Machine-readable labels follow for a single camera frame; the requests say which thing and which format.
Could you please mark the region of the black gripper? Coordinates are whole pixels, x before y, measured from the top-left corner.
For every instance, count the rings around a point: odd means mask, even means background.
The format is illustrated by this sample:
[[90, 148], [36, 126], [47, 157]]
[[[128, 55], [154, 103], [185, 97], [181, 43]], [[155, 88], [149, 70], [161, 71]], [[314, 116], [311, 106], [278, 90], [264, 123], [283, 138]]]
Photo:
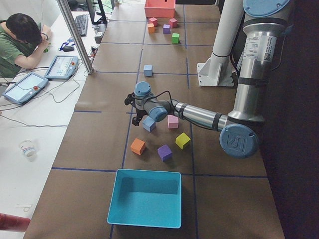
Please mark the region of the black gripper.
[[140, 97], [137, 97], [135, 93], [130, 93], [124, 99], [124, 104], [126, 106], [131, 105], [133, 108], [135, 108], [137, 116], [132, 118], [132, 124], [134, 126], [139, 126], [141, 119], [147, 115], [147, 112], [142, 106], [142, 99]]

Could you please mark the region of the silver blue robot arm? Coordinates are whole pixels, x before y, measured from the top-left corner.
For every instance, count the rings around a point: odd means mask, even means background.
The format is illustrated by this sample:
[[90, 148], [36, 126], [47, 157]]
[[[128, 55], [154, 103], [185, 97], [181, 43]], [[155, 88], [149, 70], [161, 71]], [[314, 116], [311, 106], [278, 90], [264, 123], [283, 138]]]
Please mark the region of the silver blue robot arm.
[[288, 29], [292, 0], [227, 0], [210, 58], [197, 65], [200, 86], [224, 86], [230, 82], [229, 58], [238, 30], [246, 34], [234, 108], [227, 115], [205, 110], [174, 99], [158, 100], [149, 83], [142, 81], [124, 103], [136, 110], [132, 123], [144, 116], [159, 122], [176, 116], [199, 127], [220, 132], [221, 148], [235, 158], [247, 158], [260, 145], [264, 124], [261, 107], [277, 38]]

